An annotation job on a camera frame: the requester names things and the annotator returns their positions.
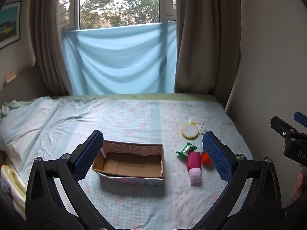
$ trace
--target mattress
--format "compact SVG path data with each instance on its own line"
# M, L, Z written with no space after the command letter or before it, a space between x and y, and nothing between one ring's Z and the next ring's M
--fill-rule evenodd
M0 147L27 183L33 160L71 153L93 130L106 140L163 144L166 178L161 187L109 181L90 170L79 184L93 205L115 227L181 229L193 227L217 200L225 186L214 168L202 168L202 183L191 186L185 163L176 150L191 142L201 151L202 136L187 141L180 128L191 116L205 120L213 133L236 153L251 152L223 107L210 95L147 94L39 98L2 107ZM251 181L247 181L232 214L239 211ZM67 210L74 210L56 181Z

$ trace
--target human hand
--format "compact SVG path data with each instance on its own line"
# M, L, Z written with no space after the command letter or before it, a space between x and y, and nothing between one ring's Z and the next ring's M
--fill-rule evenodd
M296 185L293 188L293 191L291 193L291 198L293 200L297 200L303 192L303 188L301 187L304 181L304 177L303 177L303 170L298 174L297 176L297 182Z

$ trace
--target curtain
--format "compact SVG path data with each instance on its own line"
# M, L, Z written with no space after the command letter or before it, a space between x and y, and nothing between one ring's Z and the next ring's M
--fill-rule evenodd
M71 94L62 56L58 23L58 0L30 0L30 34L35 64L53 96Z
M237 74L240 0L176 0L176 93L212 94L225 107Z
M173 93L176 23L63 31L73 95Z

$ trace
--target tree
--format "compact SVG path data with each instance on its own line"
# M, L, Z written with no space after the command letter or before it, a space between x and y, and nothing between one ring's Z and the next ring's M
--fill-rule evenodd
M81 29L159 22L159 0L85 0Z

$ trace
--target green bed sheet edge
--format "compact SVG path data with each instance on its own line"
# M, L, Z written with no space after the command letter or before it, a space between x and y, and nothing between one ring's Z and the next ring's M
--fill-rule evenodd
M53 99L66 98L75 101L109 98L109 99L130 99L130 100L172 100L172 101L212 101L216 102L216 98L209 94L110 94L110 95L85 95L85 96L62 96L52 97ZM0 120L2 120L10 110L28 105L32 102L12 101L5 103L0 109Z

